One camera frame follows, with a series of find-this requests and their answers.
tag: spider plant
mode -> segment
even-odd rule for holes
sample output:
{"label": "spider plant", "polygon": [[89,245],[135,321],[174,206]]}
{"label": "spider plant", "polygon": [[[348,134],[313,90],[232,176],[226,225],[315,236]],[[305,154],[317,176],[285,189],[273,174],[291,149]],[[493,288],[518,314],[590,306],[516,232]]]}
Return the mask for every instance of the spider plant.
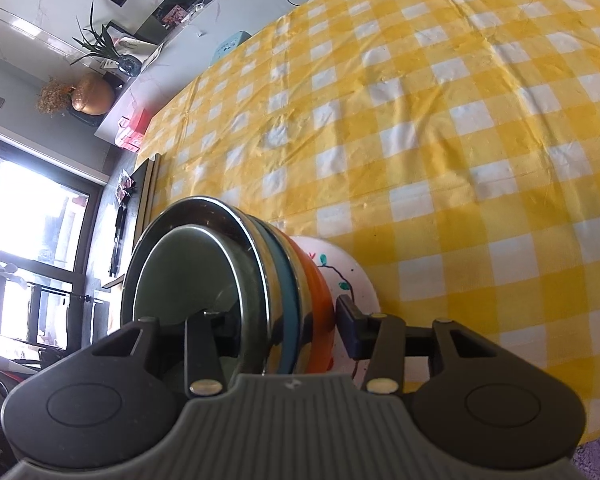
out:
{"label": "spider plant", "polygon": [[[85,38],[84,33],[88,32],[93,36],[93,41],[88,41]],[[89,27],[80,28],[80,35],[82,36],[82,40],[78,40],[78,38],[74,38],[74,41],[78,43],[81,47],[87,49],[89,51],[88,54],[85,54],[82,57],[79,57],[71,64],[77,63],[80,60],[83,60],[85,57],[103,57],[104,59],[112,59],[113,61],[117,61],[120,59],[120,54],[116,50],[116,47],[113,45],[113,40],[111,39],[110,34],[108,33],[105,26],[102,26],[101,33],[98,34],[93,27],[93,2],[91,3],[91,14],[89,16]]]}

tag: dried flower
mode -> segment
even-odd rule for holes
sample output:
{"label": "dried flower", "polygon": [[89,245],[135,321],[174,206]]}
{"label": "dried flower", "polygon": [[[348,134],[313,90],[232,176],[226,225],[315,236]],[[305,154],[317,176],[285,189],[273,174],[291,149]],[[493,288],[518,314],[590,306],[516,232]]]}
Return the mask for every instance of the dried flower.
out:
{"label": "dried flower", "polygon": [[36,108],[45,114],[55,114],[60,110],[65,110],[71,103],[73,90],[73,86],[63,83],[59,79],[51,78],[42,87]]}

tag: stainless steel bowl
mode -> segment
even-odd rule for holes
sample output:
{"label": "stainless steel bowl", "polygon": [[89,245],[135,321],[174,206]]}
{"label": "stainless steel bowl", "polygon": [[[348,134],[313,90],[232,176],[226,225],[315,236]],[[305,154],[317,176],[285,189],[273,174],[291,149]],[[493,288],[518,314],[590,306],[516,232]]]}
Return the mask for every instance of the stainless steel bowl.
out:
{"label": "stainless steel bowl", "polygon": [[259,295],[259,308],[242,312],[238,372],[259,374],[274,372],[269,359],[270,339],[274,323],[282,319],[282,297],[276,267],[266,243],[250,219],[240,210],[215,198],[192,196],[170,205],[149,225],[140,237],[126,272],[122,293],[122,324],[134,319],[134,298],[138,279],[149,253],[173,228],[202,225],[234,241],[253,266]]}
{"label": "stainless steel bowl", "polygon": [[283,319],[274,327],[269,350],[269,361],[275,357],[278,361],[277,373],[292,374],[298,361],[300,348],[300,294],[298,280],[289,265],[285,251],[275,236],[267,229],[266,222],[249,216],[259,230],[276,265],[278,280],[282,292]]}

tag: orange bowl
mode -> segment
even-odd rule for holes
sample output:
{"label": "orange bowl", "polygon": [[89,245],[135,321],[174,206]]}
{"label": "orange bowl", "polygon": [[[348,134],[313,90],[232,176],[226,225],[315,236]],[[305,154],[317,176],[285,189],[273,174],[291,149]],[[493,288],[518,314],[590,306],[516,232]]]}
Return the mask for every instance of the orange bowl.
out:
{"label": "orange bowl", "polygon": [[311,352],[305,373],[320,374],[327,372],[331,367],[331,352],[333,350],[333,338],[336,327],[335,311],[331,293],[327,282],[320,273],[320,269],[314,261],[306,254],[298,244],[289,236],[282,233],[289,241],[294,251],[300,258],[302,270],[306,275],[312,300],[312,313],[314,315],[314,333],[311,343]]}

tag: potted plant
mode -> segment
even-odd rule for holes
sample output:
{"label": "potted plant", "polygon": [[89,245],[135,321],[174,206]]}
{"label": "potted plant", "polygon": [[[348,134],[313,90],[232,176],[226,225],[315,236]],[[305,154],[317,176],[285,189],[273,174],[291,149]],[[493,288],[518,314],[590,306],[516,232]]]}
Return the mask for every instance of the potted plant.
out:
{"label": "potted plant", "polygon": [[[80,28],[80,34],[82,36],[82,40],[78,40],[74,38],[81,47],[85,48],[89,51],[88,54],[76,59],[72,64],[77,63],[81,59],[85,57],[102,57],[104,59],[111,59],[118,64],[118,69],[125,75],[129,77],[136,77],[139,75],[140,70],[142,68],[142,62],[135,56],[131,54],[122,54],[120,55],[116,50],[115,45],[113,44],[113,40],[111,39],[110,34],[107,32],[107,29],[103,25],[100,29],[101,32],[98,34],[93,27],[93,2],[91,3],[91,14],[89,18],[89,27],[88,28]],[[88,32],[93,35],[93,42],[89,42],[87,38],[84,36],[84,32]]]}

